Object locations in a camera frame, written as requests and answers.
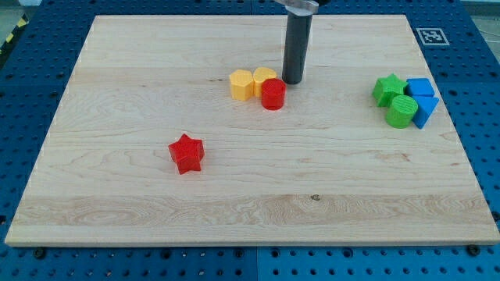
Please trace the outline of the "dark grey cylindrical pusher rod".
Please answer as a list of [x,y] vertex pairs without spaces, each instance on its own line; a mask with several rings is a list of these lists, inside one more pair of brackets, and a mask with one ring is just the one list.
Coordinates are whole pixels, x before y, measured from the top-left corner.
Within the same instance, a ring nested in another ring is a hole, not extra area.
[[286,84],[299,84],[302,81],[309,34],[313,15],[300,16],[287,13],[282,80]]

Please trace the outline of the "silver metal rod mount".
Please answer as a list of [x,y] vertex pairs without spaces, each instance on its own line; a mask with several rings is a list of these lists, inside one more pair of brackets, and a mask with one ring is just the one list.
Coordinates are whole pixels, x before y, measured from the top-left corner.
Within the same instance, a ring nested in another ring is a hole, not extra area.
[[274,0],[296,16],[311,16],[318,13],[319,8],[329,3],[329,0]]

